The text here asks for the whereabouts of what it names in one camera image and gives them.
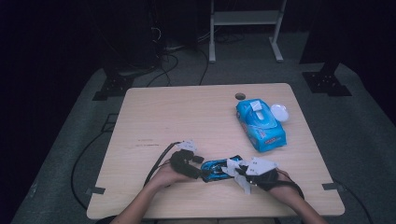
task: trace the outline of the dark background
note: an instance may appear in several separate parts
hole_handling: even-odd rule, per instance
[[[208,31],[209,1],[153,2],[0,2],[1,97],[5,103],[0,135],[0,220],[8,223],[12,219],[79,93],[104,61],[117,66],[155,66],[155,54],[161,54],[161,48],[152,44],[153,25],[162,29],[164,38],[190,45],[196,44],[198,34]],[[275,0],[231,1],[234,3],[235,9],[277,4]],[[396,8],[387,1],[321,3],[289,0],[281,32],[311,31],[302,63],[322,63],[327,55],[340,56],[395,122],[396,20],[392,13]],[[227,4],[219,0],[217,8]]]

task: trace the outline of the wooden table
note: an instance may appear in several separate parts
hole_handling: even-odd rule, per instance
[[[287,107],[283,123],[288,144],[260,153],[248,141],[235,116],[242,92],[268,105]],[[142,189],[147,174],[169,144],[192,139],[205,161],[240,155],[277,161],[301,187],[306,200],[323,216],[345,211],[304,115],[288,84],[248,84],[130,89],[125,95],[114,133],[87,211],[92,219],[117,215]],[[175,147],[164,158],[169,159]],[[267,192],[252,187],[250,195],[232,180],[176,183],[160,191],[145,218],[285,217],[295,216]]]

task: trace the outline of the white round lid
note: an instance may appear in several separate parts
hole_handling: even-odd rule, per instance
[[[271,105],[271,112],[273,113],[275,119],[279,120],[280,122],[289,119],[288,110],[284,105]]]

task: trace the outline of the gray carpet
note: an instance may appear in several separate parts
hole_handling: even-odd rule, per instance
[[[202,85],[245,83],[289,83],[317,141],[330,174],[355,193],[367,208],[374,223],[396,220],[396,128],[362,86],[357,74],[340,65],[336,76],[352,96],[329,97],[312,93],[302,72],[318,71],[322,64],[299,64],[307,34],[280,34],[279,48],[285,61],[277,63],[268,35],[246,35],[231,45],[216,45],[217,61],[208,66]],[[208,45],[200,46],[206,55]],[[168,73],[172,86],[198,85],[205,71],[201,51],[185,49],[173,53],[178,65]],[[175,64],[164,57],[163,68]],[[162,70],[138,77],[134,87],[146,85]],[[94,223],[74,199],[70,188],[75,161],[92,139],[101,133],[107,115],[118,113],[122,97],[93,101],[106,76],[103,70],[92,74],[79,96],[58,138],[46,158],[32,189],[12,223]],[[151,86],[167,86],[165,76]],[[94,187],[111,133],[102,133],[80,158],[74,176],[77,196],[88,205],[89,189]],[[326,217],[330,223],[369,223],[351,192],[340,192],[346,212]],[[280,222],[300,223],[296,217]]]

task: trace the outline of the blue object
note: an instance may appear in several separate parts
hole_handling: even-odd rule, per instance
[[[231,157],[230,160],[241,161],[242,158],[236,155]],[[233,178],[232,176],[222,172],[221,167],[227,167],[227,159],[204,162],[201,166],[202,179],[207,183],[210,181]]]
[[[261,99],[245,100],[236,106],[236,116],[251,144],[260,152],[285,146],[286,133]]]

